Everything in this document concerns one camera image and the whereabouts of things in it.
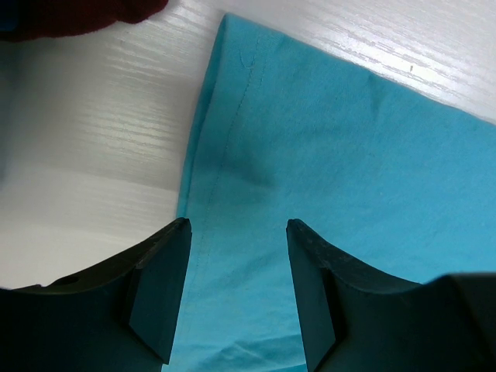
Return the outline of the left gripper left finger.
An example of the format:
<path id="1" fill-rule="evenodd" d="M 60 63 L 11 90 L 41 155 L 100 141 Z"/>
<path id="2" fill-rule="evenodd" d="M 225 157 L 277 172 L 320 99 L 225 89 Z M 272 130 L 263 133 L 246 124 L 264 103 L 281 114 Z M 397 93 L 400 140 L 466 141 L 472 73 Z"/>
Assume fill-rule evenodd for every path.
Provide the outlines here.
<path id="1" fill-rule="evenodd" d="M 179 218 L 47 286 L 1 292 L 3 371 L 159 371 L 169 364 L 191 249 Z"/>

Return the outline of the teal t shirt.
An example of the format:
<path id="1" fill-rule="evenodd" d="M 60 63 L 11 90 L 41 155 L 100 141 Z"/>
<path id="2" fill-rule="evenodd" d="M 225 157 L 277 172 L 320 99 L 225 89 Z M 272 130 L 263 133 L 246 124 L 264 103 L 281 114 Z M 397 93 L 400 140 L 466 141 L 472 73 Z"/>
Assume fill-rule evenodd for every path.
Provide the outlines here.
<path id="1" fill-rule="evenodd" d="M 236 15 L 219 25 L 177 213 L 172 371 L 303 371 L 289 219 L 398 277 L 495 269 L 495 127 Z"/>

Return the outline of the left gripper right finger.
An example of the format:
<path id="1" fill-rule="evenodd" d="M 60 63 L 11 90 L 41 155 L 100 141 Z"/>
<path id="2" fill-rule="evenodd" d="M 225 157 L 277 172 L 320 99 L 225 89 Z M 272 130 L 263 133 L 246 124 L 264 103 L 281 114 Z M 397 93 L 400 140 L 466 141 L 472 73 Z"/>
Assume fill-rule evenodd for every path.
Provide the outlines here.
<path id="1" fill-rule="evenodd" d="M 495 275 L 447 274 L 418 284 L 287 228 L 305 362 L 310 371 L 493 371 Z"/>

